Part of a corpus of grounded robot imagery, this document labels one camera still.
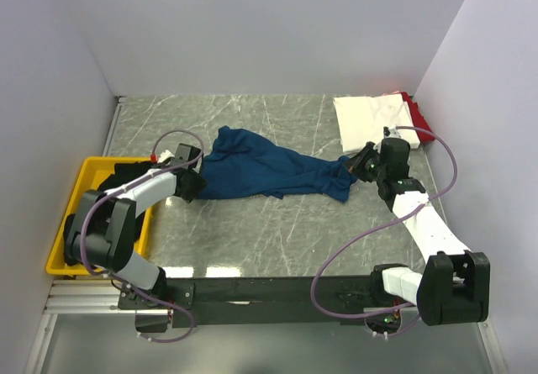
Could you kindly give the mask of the blue t-shirt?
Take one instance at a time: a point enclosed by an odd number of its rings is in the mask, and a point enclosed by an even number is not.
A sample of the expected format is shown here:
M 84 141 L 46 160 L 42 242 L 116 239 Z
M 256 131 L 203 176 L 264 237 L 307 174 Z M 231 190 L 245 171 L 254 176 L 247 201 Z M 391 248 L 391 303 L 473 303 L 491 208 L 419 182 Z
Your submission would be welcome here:
M 227 200 L 255 195 L 282 199 L 287 195 L 323 194 L 340 203 L 348 200 L 357 178 L 346 156 L 325 161 L 275 145 L 246 129 L 219 129 L 212 151 L 204 157 L 201 176 L 207 186 L 202 200 Z

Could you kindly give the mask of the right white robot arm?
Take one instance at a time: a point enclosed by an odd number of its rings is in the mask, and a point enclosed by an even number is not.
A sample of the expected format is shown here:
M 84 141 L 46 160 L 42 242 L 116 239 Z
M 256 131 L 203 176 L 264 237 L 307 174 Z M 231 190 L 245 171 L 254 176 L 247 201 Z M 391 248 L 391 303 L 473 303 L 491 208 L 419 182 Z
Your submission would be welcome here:
M 425 260 L 421 273 L 399 264 L 375 266 L 370 299 L 387 306 L 402 298 L 429 326 L 482 322 L 489 312 L 489 259 L 451 232 L 421 181 L 410 176 L 409 154 L 407 141 L 385 138 L 378 145 L 366 143 L 346 163 L 352 175 L 376 183 L 379 197 L 402 219 Z

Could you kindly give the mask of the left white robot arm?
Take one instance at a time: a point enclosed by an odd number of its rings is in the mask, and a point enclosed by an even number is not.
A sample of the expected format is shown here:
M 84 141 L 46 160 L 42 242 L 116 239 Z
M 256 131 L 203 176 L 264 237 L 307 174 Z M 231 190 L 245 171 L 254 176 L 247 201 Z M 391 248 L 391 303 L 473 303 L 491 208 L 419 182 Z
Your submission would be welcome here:
M 146 210 L 168 198 L 190 203 L 208 184 L 196 171 L 203 151 L 179 144 L 163 161 L 119 162 L 98 188 L 82 194 L 63 231 L 68 266 L 86 263 L 103 269 L 138 290 L 148 308 L 171 300 L 163 268 L 135 251 Z

